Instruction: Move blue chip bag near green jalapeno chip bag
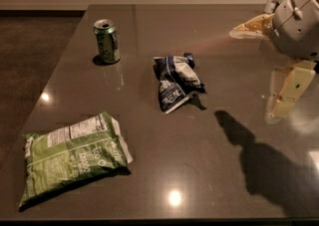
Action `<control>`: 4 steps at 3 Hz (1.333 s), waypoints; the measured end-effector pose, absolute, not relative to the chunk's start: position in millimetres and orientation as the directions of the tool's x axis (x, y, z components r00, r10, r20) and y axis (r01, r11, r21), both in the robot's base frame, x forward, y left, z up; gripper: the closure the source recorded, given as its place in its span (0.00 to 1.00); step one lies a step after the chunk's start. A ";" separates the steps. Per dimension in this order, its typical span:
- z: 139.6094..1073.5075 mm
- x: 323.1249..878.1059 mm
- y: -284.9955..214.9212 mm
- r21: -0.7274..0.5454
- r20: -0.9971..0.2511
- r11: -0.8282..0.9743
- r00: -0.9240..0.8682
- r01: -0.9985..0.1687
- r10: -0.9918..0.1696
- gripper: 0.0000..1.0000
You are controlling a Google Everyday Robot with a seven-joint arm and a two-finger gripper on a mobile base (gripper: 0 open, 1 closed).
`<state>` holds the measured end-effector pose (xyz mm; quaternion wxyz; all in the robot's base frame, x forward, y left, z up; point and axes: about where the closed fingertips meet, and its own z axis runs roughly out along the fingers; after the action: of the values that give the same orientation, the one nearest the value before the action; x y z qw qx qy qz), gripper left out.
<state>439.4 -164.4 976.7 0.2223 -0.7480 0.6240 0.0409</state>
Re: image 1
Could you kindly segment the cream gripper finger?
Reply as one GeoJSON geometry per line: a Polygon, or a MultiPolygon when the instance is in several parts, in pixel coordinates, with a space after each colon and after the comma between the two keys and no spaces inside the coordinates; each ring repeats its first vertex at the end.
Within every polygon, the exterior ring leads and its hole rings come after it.
{"type": "Polygon", "coordinates": [[[285,118],[315,77],[316,63],[294,60],[273,69],[270,77],[269,117],[285,118]]]}
{"type": "Polygon", "coordinates": [[[268,40],[271,26],[272,14],[261,14],[234,27],[229,36],[234,39],[263,39],[268,40]]]}

